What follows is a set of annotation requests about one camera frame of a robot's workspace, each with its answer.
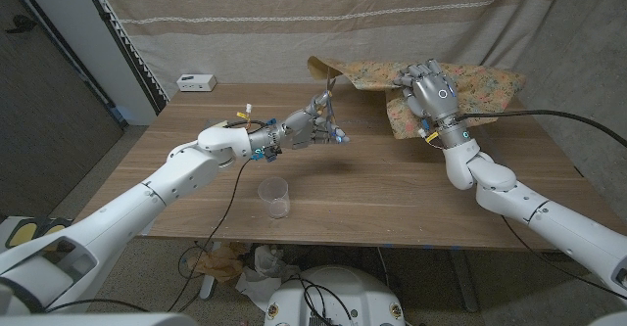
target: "curtain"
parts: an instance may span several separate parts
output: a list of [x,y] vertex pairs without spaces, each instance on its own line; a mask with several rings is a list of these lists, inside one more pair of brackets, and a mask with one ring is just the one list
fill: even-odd
[[511,68],[554,0],[108,0],[169,94],[182,73],[310,83],[311,55]]

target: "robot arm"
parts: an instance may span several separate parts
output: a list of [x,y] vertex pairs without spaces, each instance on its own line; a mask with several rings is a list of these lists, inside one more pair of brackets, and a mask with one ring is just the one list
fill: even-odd
[[93,298],[128,241],[168,205],[211,183],[237,159],[265,156],[271,162],[281,146],[348,142],[332,115],[322,116],[325,108],[332,113],[329,89],[285,122],[251,134],[244,128],[205,129],[197,140],[173,149],[152,175],[81,222],[0,255],[0,314],[42,312]]
[[511,169],[480,152],[465,123],[456,120],[455,84],[436,61],[401,70],[395,83],[404,86],[412,112],[433,124],[431,134],[421,131],[423,137],[442,139],[447,175],[456,188],[477,184],[476,199],[482,208],[527,225],[599,276],[609,289],[627,296],[627,237],[536,193],[517,181]]

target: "plastic cup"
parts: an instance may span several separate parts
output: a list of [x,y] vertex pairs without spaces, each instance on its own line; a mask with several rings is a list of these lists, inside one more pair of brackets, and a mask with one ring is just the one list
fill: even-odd
[[264,180],[257,190],[264,201],[264,208],[272,218],[281,218],[290,211],[290,196],[287,182],[283,178],[272,177]]

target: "white box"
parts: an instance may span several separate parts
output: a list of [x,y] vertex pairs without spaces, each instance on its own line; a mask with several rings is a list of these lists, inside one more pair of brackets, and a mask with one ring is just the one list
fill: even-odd
[[181,91],[211,91],[216,83],[212,74],[183,74],[176,81]]

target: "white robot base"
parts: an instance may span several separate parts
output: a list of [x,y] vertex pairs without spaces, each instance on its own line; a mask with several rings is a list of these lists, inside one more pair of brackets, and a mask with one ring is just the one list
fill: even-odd
[[302,280],[285,282],[270,298],[265,312],[265,326],[325,325],[305,302],[304,287],[310,282],[333,292],[340,302],[325,289],[308,288],[315,310],[333,325],[404,326],[405,318],[398,298],[385,284],[358,269],[326,265],[301,274]]

